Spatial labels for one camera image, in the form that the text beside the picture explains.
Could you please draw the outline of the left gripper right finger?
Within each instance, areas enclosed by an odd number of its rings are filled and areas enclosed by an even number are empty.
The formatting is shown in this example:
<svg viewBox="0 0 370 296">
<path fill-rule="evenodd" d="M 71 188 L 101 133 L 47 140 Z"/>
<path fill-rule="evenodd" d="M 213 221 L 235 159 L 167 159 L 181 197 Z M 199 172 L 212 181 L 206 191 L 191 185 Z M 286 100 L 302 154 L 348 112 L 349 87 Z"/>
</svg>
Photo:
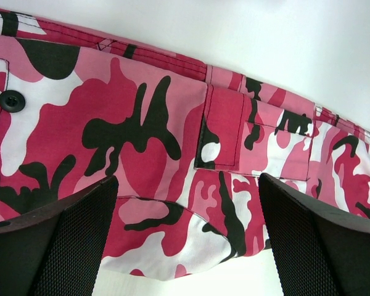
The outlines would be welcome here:
<svg viewBox="0 0 370 296">
<path fill-rule="evenodd" d="M 260 203 L 284 295 L 370 295 L 370 220 L 263 173 Z"/>
</svg>

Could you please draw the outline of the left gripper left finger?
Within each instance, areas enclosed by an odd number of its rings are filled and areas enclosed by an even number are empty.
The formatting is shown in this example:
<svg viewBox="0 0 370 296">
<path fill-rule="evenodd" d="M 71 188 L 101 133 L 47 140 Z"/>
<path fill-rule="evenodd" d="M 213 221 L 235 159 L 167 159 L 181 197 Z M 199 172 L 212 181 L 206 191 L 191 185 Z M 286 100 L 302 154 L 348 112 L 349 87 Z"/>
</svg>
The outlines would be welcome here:
<svg viewBox="0 0 370 296">
<path fill-rule="evenodd" d="M 118 192 L 115 176 L 0 221 L 0 295 L 91 295 Z"/>
</svg>

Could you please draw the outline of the pink camouflage trousers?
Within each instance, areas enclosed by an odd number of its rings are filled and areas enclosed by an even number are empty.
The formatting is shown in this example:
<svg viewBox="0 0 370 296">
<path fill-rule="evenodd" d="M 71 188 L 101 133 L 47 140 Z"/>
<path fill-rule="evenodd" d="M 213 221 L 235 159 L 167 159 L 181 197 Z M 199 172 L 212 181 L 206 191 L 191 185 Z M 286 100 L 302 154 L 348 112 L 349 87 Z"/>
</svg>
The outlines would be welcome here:
<svg viewBox="0 0 370 296">
<path fill-rule="evenodd" d="M 370 219 L 370 133 L 290 91 L 0 9 L 0 221 L 107 176 L 102 267 L 167 281 L 266 245 L 258 179 Z"/>
</svg>

